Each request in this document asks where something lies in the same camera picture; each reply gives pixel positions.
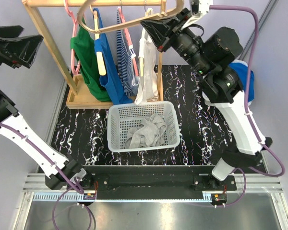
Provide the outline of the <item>beige wooden hanger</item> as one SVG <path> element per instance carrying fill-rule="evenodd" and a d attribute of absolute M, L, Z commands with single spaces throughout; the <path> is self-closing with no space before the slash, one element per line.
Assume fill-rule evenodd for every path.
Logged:
<path fill-rule="evenodd" d="M 90 27 L 88 27 L 86 24 L 84 24 L 82 22 L 82 18 L 84 16 L 84 12 L 86 11 L 86 9 L 92 5 L 93 3 L 95 3 L 95 0 L 86 0 L 80 7 L 80 9 L 78 10 L 77 13 L 77 21 L 78 24 L 83 27 L 85 30 L 92 32 L 94 34 L 102 34 L 102 33 L 107 33 L 107 32 L 112 32 L 112 31 L 116 31 L 116 30 L 121 30 L 124 28 L 128 28 L 128 27 L 133 27 L 133 26 L 137 26 L 140 24 L 140 22 L 144 21 L 144 20 L 161 20 L 161 19 L 166 19 L 172 16 L 175 16 L 176 14 L 178 14 L 184 7 L 184 1 L 183 0 L 177 0 L 176 1 L 176 7 L 172 8 L 168 11 L 162 11 L 161 13 L 156 13 L 156 14 L 152 14 L 150 16 L 147 17 L 142 17 L 142 18 L 138 18 L 135 20 L 131 20 L 125 23 L 120 23 L 120 24 L 115 24 L 112 26 L 108 26 L 108 27 L 103 27 L 101 29 L 92 29 Z"/>

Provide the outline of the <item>grey tank top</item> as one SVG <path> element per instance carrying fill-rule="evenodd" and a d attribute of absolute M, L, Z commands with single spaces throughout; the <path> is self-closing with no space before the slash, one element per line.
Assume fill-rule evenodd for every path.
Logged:
<path fill-rule="evenodd" d="M 124 143 L 126 149 L 161 146 L 165 143 L 167 125 L 158 114 L 144 118 L 139 127 L 131 127 Z"/>

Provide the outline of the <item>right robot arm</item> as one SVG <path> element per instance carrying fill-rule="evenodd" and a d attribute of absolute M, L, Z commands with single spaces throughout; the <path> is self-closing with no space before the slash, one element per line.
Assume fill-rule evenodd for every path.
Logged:
<path fill-rule="evenodd" d="M 216 107 L 232 131 L 236 147 L 228 149 L 212 170 L 209 186 L 219 190 L 227 176 L 236 168 L 252 167 L 262 159 L 262 150 L 273 143 L 256 125 L 248 109 L 245 93 L 238 73 L 230 63 L 242 52 L 235 30 L 220 27 L 205 42 L 184 24 L 191 17 L 188 9 L 163 20 L 143 20 L 158 51 L 172 47 L 203 79 L 200 81 L 205 104 Z"/>

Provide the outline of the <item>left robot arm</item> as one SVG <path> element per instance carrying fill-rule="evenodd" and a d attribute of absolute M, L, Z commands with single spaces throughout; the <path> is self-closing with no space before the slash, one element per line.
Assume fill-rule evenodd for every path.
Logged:
<path fill-rule="evenodd" d="M 43 36 L 21 36 L 24 28 L 20 25 L 0 26 L 0 67 L 24 66 L 31 68 Z M 94 185 L 93 176 L 75 160 L 54 150 L 28 125 L 15 103 L 0 90 L 0 134 L 14 142 L 27 153 L 44 171 L 48 178 L 47 187 L 59 190 L 67 183 L 80 194 Z"/>

